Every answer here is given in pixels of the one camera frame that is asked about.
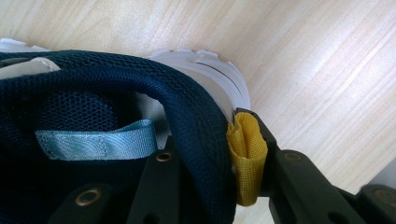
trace wood grain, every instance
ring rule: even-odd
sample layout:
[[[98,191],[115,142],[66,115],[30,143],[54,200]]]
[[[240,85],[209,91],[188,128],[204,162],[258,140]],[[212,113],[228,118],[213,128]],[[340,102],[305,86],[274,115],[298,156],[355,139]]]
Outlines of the wood grain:
[[[396,1],[0,1],[0,36],[147,56],[209,49],[282,148],[356,193],[396,157]],[[267,201],[235,223],[268,223]]]

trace padded strap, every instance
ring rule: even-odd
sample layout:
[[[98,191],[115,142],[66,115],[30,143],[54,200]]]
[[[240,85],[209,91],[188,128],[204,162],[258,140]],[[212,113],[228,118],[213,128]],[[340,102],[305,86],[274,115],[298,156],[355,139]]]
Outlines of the padded strap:
[[[204,210],[195,215],[205,217],[205,223],[233,222],[236,186],[227,120],[198,83],[166,65],[126,55],[78,50],[0,54],[0,60],[20,57],[46,57],[61,70],[0,80],[0,104],[49,91],[137,91],[157,99]]]
[[[154,124],[149,119],[112,132],[37,131],[35,136],[51,160],[134,160],[157,150]]]

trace yellow fabric loop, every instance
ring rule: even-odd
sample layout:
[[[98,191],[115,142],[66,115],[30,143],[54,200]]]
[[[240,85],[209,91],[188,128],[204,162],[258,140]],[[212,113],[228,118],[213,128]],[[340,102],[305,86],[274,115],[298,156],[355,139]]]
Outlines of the yellow fabric loop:
[[[237,203],[253,205],[259,196],[268,153],[259,122],[249,113],[238,113],[234,125],[228,124],[227,139],[235,169]]]

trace white plastic part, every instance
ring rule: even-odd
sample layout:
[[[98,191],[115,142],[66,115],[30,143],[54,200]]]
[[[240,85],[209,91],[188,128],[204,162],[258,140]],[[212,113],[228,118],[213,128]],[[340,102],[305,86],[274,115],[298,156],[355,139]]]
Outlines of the white plastic part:
[[[45,52],[49,51],[47,49],[40,48],[38,46],[27,46],[26,43],[23,43],[18,40],[13,40],[9,38],[1,38],[0,39],[0,52],[7,53],[17,53],[17,52]]]
[[[148,58],[173,67],[197,81],[216,101],[228,121],[233,120],[233,111],[237,107],[250,109],[244,77],[232,63],[220,60],[218,54],[203,49],[196,52],[190,49],[164,49]]]

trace light blue ribbon loop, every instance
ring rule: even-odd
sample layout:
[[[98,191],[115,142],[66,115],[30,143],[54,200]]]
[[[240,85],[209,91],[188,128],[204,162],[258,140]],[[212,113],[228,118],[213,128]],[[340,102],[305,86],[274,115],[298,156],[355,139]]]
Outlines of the light blue ribbon loop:
[[[158,149],[154,124],[149,119],[112,132],[37,131],[35,136],[50,160],[133,160]]]

